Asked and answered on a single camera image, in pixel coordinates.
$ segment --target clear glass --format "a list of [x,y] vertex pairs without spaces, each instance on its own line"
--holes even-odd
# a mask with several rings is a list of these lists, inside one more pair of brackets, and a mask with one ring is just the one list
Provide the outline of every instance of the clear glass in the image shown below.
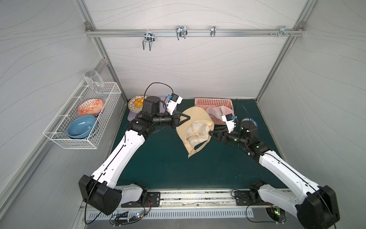
[[104,81],[97,71],[87,71],[86,73],[84,73],[84,79],[89,87],[91,87],[94,91],[101,93],[102,97],[104,97]]

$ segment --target black cable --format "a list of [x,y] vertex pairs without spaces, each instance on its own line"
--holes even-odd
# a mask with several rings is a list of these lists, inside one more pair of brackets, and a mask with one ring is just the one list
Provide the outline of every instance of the black cable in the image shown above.
[[[324,204],[325,204],[326,208],[328,209],[329,214],[330,214],[330,215],[332,215],[332,213],[331,213],[331,211],[330,211],[330,209],[329,209],[328,205],[326,204],[325,200],[323,199],[323,197],[320,195],[320,193],[319,193],[319,192],[316,192],[316,193],[319,195],[319,197],[320,197],[320,198],[322,199],[322,201],[324,202]],[[337,229],[337,227],[336,227],[336,222],[334,222],[334,223],[333,223],[333,225],[334,225],[334,228],[335,228],[335,229]]]
[[151,83],[151,84],[146,88],[145,93],[143,94],[143,99],[145,99],[145,95],[146,95],[147,90],[148,90],[148,89],[149,89],[149,87],[150,87],[151,85],[153,85],[153,84],[164,84],[164,85],[168,86],[168,87],[172,90],[172,94],[174,94],[173,89],[172,89],[168,84],[160,83],[160,82],[153,82],[153,83]]
[[[314,191],[315,191],[315,193],[316,194],[318,194],[318,196],[321,198],[321,200],[324,202],[324,204],[325,204],[325,206],[326,206],[326,208],[328,209],[328,212],[329,212],[329,214],[331,215],[332,214],[332,212],[330,211],[330,209],[329,209],[329,207],[328,207],[328,204],[326,204],[326,202],[325,202],[325,200],[323,199],[323,197],[320,195],[320,193],[319,192],[317,192],[316,190],[315,190],[315,188],[313,188],[311,185],[309,185],[312,189],[314,189]],[[333,225],[334,225],[334,228],[335,229],[337,229],[337,227],[336,227],[336,222],[334,222],[333,223]]]
[[155,134],[155,133],[157,133],[157,132],[161,131],[162,129],[164,129],[164,127],[165,127],[165,126],[163,126],[163,127],[162,127],[160,130],[158,130],[158,131],[152,132],[151,134]]
[[[284,163],[282,163],[282,161],[280,161],[279,159],[277,159],[276,157],[274,157],[272,154],[268,154],[268,155],[271,155],[274,159],[276,159],[277,161],[279,161],[279,162],[281,162],[281,164],[283,164],[284,166],[286,166]],[[288,168],[291,172],[293,172],[293,173],[295,173],[292,169],[290,169],[288,166],[286,166],[286,168]],[[325,204],[325,206],[326,206],[326,208],[328,209],[328,212],[329,212],[329,214],[332,214],[332,212],[330,211],[330,209],[329,209],[329,207],[328,207],[328,205],[326,204],[326,202],[325,202],[325,200],[323,199],[323,197],[320,195],[320,193],[319,192],[317,192],[316,190],[315,190],[315,188],[313,188],[308,182],[306,182],[302,177],[300,177],[297,173],[295,173],[303,182],[305,182],[306,184],[308,184],[309,185],[309,187],[311,187],[314,191],[315,191],[315,193],[317,193],[318,195],[319,195],[319,197],[322,199],[322,201],[324,202],[324,204]],[[337,229],[337,227],[336,227],[336,223],[334,222],[333,223],[333,225],[334,225],[334,228],[335,229]]]
[[[237,102],[239,101],[240,105],[242,105],[242,107],[244,108],[244,110],[247,112],[247,115],[248,115],[248,118],[249,118],[249,130],[250,130],[250,122],[251,122],[251,118],[250,118],[250,115],[249,115],[249,112],[247,111],[247,109],[243,106],[243,104],[240,102],[239,99],[235,99],[235,107],[234,107],[234,114],[235,114],[235,110],[236,110],[236,107],[237,107]],[[238,147],[239,149],[244,152],[244,153],[247,153],[246,151],[243,151],[242,148],[240,147],[239,143],[240,143],[240,139],[241,139],[241,136],[238,137]]]
[[164,112],[164,113],[166,113],[166,112],[167,112],[167,110],[168,110],[168,106],[167,106],[167,104],[165,103],[165,100],[167,100],[167,98],[168,98],[168,96],[165,96],[165,99],[164,99],[165,112]]
[[126,224],[133,224],[133,223],[136,223],[136,222],[138,222],[138,221],[140,221],[144,216],[145,216],[145,214],[146,214],[146,210],[145,210],[145,207],[144,207],[144,205],[143,204],[141,204],[141,203],[139,203],[142,207],[143,207],[143,216],[141,217],[141,218],[139,218],[138,220],[134,220],[134,221],[132,221],[132,222],[128,222],[128,223],[121,223],[121,224],[114,224],[114,223],[112,223],[111,222],[111,219],[113,218],[113,216],[109,219],[109,223],[110,224],[112,224],[113,226],[119,226],[119,225],[126,225]]
[[251,206],[252,204],[248,205],[247,208],[245,209],[245,216],[247,217],[247,219],[250,221],[250,222],[253,222],[253,223],[284,223],[286,221],[286,216],[285,216],[285,219],[281,222],[277,222],[277,221],[252,221],[248,218],[248,215],[247,215],[247,210],[248,210],[248,207]]
[[240,190],[239,190],[239,189],[233,189],[233,190],[231,190],[230,195],[231,195],[232,197],[234,197],[234,198],[235,198],[235,196],[233,196],[233,195],[232,195],[232,192],[233,192],[234,190],[237,190],[237,191],[240,191]]
[[157,114],[158,116],[164,116],[164,114],[167,112],[167,110],[168,110],[168,106],[167,106],[167,104],[165,103],[165,99],[164,99],[164,101],[162,101],[162,100],[159,100],[159,103],[161,103],[162,105],[163,105],[163,108],[165,107],[165,111],[164,111],[164,113],[162,113],[162,114]]
[[[105,167],[104,171],[107,170],[108,166],[112,163],[112,161],[116,158],[116,156],[119,154],[119,152],[123,149],[124,145],[122,145],[122,147],[120,148],[120,150],[116,153],[116,155],[113,157],[113,159],[109,162],[109,164]],[[97,184],[98,180],[101,178],[101,176],[103,175],[103,173],[100,174],[100,176],[98,177],[98,179],[95,181],[93,187],[91,188],[90,190],[90,193],[89,193],[89,196],[88,196],[88,199],[86,199],[86,202],[85,202],[85,209],[84,209],[84,222],[86,225],[89,225],[91,224],[92,222],[94,222],[94,220],[96,220],[96,218],[98,218],[98,216],[102,213],[102,212],[99,212],[99,214],[90,222],[90,223],[87,223],[86,222],[86,206],[88,205],[88,201],[90,199],[90,196],[93,192],[93,189],[95,187],[95,185]]]
[[98,216],[102,213],[102,212],[99,212],[99,214],[90,222],[90,223],[87,223],[86,222],[86,206],[88,206],[88,201],[89,201],[89,199],[90,199],[90,196],[91,196],[91,194],[92,194],[92,191],[93,191],[93,189],[94,189],[94,187],[95,187],[95,185],[97,184],[97,182],[98,182],[98,180],[99,180],[99,178],[101,178],[101,176],[102,176],[102,173],[100,174],[100,176],[98,177],[98,179],[95,181],[95,183],[94,183],[94,185],[93,185],[93,187],[91,188],[91,191],[90,191],[90,193],[89,193],[89,196],[88,196],[88,199],[86,199],[86,202],[85,202],[85,209],[84,209],[84,223],[86,224],[86,225],[88,225],[88,224],[91,224],[92,222],[94,222],[94,220],[96,220],[97,218],[98,218]]

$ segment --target plate with orange food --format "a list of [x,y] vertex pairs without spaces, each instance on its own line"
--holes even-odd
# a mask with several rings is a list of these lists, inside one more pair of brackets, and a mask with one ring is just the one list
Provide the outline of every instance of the plate with orange food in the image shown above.
[[132,112],[135,112],[135,113],[139,113],[140,111],[142,111],[143,100],[144,100],[143,95],[137,95],[137,96],[133,97],[128,102],[128,108],[129,108],[129,110],[132,111]]

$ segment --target dark green mat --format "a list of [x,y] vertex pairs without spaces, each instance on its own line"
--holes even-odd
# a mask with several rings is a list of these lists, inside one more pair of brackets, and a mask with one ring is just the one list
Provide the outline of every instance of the dark green mat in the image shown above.
[[[275,143],[254,100],[240,100],[251,118],[258,123],[259,139],[277,151]],[[183,100],[178,110],[194,106],[194,100]],[[123,137],[128,124],[127,108],[113,148]],[[238,121],[247,117],[238,102]],[[151,134],[133,155],[118,179],[117,185],[140,183],[149,189],[249,188],[264,180],[275,188],[286,186],[270,171],[243,153],[237,145],[211,140],[188,159],[188,152],[175,129],[166,126]]]

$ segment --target pink plastic basket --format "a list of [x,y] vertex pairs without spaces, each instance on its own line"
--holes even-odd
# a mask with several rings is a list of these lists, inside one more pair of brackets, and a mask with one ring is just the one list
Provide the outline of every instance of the pink plastic basket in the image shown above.
[[[226,106],[232,110],[234,110],[232,106],[231,99],[206,99],[206,98],[196,98],[194,100],[194,105],[196,107],[202,107],[203,109],[207,109],[208,107],[219,107],[219,106]],[[213,123],[215,125],[225,125],[225,122],[221,121],[218,118],[215,118],[214,116],[210,115]]]

